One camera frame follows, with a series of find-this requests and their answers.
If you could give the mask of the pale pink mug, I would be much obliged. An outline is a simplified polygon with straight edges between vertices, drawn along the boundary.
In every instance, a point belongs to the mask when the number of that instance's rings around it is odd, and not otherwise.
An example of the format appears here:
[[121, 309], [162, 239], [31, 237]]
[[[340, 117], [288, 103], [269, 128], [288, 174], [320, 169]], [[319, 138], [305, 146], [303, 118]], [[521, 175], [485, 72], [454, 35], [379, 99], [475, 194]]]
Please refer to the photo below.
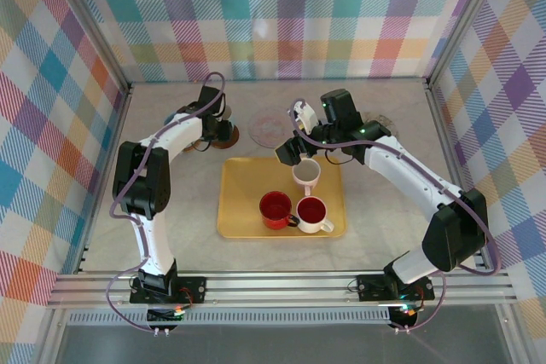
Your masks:
[[321, 166], [314, 159], [302, 159], [292, 167], [294, 182], [303, 189], [305, 196], [311, 196], [313, 188], [318, 184]]

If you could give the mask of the round pink unicorn coaster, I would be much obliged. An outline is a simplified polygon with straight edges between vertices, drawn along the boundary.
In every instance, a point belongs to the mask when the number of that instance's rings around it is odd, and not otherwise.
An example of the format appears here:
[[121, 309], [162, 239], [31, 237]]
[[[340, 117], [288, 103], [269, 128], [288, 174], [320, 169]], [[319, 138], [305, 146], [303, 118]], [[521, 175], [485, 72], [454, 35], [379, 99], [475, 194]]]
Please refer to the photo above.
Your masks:
[[286, 108], [260, 108], [248, 121], [248, 134], [261, 147], [277, 148], [293, 136]]

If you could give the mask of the red mug black handle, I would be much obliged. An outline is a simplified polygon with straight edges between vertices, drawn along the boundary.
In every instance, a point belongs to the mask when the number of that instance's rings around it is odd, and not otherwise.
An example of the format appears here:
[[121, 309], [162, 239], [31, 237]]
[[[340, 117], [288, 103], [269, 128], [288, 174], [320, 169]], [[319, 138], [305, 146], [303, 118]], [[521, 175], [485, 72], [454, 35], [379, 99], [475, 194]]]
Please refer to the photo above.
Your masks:
[[271, 191], [259, 202], [259, 212], [265, 227], [280, 230], [298, 227], [299, 219], [292, 213], [291, 199], [283, 192]]

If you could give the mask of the round dark brown coaster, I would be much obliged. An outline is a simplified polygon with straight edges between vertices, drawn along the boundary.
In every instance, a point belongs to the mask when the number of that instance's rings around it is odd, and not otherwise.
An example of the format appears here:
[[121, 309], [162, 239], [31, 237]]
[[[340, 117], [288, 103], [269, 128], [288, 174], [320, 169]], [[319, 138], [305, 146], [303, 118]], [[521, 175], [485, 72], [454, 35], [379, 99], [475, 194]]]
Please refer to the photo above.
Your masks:
[[233, 147], [238, 142], [239, 138], [240, 138], [239, 129], [236, 125], [234, 125], [229, 140], [225, 142], [215, 141], [212, 143], [212, 147], [216, 149], [221, 149], [221, 150], [228, 149], [230, 147]]

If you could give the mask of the white mug red inside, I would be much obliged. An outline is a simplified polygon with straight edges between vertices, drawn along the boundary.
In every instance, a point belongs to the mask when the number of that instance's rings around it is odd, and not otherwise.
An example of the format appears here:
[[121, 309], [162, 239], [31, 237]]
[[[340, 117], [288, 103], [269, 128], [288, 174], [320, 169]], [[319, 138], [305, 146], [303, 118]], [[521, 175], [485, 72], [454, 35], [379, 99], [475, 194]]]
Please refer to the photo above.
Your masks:
[[328, 220], [328, 209], [324, 202], [315, 196], [306, 196], [296, 205], [298, 228], [306, 234], [319, 232], [332, 233], [334, 225]]

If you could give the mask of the yellow rectangular tray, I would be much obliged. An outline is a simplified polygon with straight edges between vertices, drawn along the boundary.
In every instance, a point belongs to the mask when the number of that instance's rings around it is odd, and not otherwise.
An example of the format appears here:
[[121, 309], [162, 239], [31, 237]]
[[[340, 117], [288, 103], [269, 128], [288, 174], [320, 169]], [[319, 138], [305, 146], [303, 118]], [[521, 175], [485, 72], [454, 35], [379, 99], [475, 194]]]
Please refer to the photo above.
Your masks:
[[[312, 193], [325, 202], [331, 233], [319, 232], [317, 238], [337, 238], [348, 226], [345, 195], [338, 160], [316, 157], [322, 172]], [[227, 239], [310, 238], [296, 227], [271, 229], [262, 222], [259, 201], [270, 191], [286, 194], [293, 205], [302, 199], [304, 189], [293, 179], [291, 168], [275, 158], [232, 158], [223, 166], [218, 206], [218, 232]]]

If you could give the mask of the circuit board with lights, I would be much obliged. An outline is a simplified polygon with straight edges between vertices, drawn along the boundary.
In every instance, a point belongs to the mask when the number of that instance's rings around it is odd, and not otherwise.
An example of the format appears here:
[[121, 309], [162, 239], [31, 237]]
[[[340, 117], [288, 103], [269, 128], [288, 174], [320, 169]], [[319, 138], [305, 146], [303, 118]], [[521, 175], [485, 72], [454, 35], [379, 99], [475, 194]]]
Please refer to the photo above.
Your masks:
[[185, 313], [186, 309], [183, 306], [173, 309], [148, 309], [147, 321], [181, 321]]
[[389, 306], [389, 326], [394, 329], [415, 326], [421, 309], [421, 304], [401, 304]]

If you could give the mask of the aluminium side rail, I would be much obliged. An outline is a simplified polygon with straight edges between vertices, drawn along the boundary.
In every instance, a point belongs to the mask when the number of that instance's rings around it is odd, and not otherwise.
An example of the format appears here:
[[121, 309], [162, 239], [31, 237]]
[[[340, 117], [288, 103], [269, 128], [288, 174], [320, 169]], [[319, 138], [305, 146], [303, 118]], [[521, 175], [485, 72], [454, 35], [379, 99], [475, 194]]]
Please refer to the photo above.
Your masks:
[[110, 171], [112, 169], [113, 158], [116, 153], [129, 105], [131, 104], [131, 97], [132, 84], [129, 84], [129, 88], [121, 98], [119, 111], [114, 117], [115, 122], [113, 124], [112, 136], [107, 146], [105, 162], [102, 167], [100, 179], [98, 180], [96, 193], [93, 197], [90, 214], [86, 220], [82, 234], [80, 235], [80, 238], [78, 240], [78, 247], [76, 248], [75, 257], [69, 270], [70, 274], [78, 274], [80, 272], [80, 265], [85, 260], [85, 253], [89, 250], [89, 245], [96, 223], [96, 218], [100, 211], [104, 194], [107, 190], [107, 181], [110, 175]]
[[[423, 87], [425, 91], [425, 96], [427, 98], [427, 103], [433, 117], [433, 122], [439, 136], [440, 145], [442, 147], [445, 162], [447, 164], [447, 169], [450, 174], [450, 180], [452, 183], [456, 184], [463, 190], [467, 190], [468, 187], [467, 184], [463, 181], [462, 171], [457, 160], [456, 151], [451, 145], [447, 125], [441, 113], [436, 95], [432, 91], [431, 87], [428, 85], [427, 81], [424, 81]], [[472, 260], [475, 262], [476, 270], [484, 272], [491, 270], [491, 263], [493, 259], [489, 255], [487, 244], [485, 244], [484, 247], [482, 247], [478, 252], [473, 255]]]

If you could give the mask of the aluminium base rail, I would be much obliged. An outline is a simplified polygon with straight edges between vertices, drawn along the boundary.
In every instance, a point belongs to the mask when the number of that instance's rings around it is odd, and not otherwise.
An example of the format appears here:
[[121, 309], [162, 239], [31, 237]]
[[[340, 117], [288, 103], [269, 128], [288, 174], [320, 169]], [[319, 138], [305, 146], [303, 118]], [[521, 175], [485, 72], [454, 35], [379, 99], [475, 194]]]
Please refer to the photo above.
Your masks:
[[[361, 274], [349, 271], [286, 272], [187, 272], [184, 277], [204, 277], [202, 308], [240, 307], [339, 307], [360, 303], [364, 287], [357, 283]], [[107, 284], [112, 271], [62, 274], [56, 279], [49, 297], [53, 308], [106, 308]], [[478, 276], [456, 269], [445, 275], [446, 288], [439, 277], [431, 279], [429, 289], [438, 302], [442, 293], [445, 305], [515, 303], [517, 297], [506, 272]]]

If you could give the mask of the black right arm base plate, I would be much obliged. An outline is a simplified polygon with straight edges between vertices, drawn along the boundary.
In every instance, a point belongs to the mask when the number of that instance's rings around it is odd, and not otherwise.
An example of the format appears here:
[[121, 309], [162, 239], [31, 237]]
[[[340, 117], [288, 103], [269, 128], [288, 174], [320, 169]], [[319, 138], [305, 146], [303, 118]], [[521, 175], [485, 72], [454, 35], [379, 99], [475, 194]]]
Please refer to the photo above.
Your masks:
[[390, 274], [361, 274], [356, 280], [361, 302], [417, 302], [435, 299], [433, 284], [427, 277], [410, 284], [405, 284]]

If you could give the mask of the aluminium frame post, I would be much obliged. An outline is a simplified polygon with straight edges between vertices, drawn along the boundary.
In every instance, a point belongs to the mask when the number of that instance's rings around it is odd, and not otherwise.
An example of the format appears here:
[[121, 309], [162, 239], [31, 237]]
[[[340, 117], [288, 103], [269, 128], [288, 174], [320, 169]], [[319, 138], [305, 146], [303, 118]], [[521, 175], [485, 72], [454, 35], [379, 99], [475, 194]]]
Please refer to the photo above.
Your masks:
[[443, 73], [449, 68], [456, 49], [461, 44], [468, 28], [472, 25], [481, 5], [485, 0], [467, 0], [462, 9], [462, 13], [456, 21], [452, 33], [447, 37], [445, 46], [442, 49], [436, 64], [433, 66], [431, 73], [426, 77], [427, 88], [430, 91], [439, 85], [439, 79]]
[[125, 94], [130, 94], [131, 81], [129, 81], [123, 73], [114, 52], [107, 43], [106, 38], [102, 35], [96, 20], [90, 12], [87, 2], [85, 0], [67, 0], [67, 2], [73, 9], [73, 13], [83, 27], [83, 30], [96, 48], [97, 54], [102, 58], [106, 68], [112, 74], [123, 92]]

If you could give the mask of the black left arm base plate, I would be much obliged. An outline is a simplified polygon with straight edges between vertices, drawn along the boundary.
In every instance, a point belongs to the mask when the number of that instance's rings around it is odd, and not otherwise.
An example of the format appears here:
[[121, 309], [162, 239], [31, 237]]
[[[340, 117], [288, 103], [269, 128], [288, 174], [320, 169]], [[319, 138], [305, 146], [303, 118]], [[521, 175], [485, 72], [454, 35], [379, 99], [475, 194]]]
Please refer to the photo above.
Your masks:
[[166, 286], [144, 284], [136, 277], [131, 282], [130, 303], [169, 304], [204, 303], [206, 277], [178, 276]]

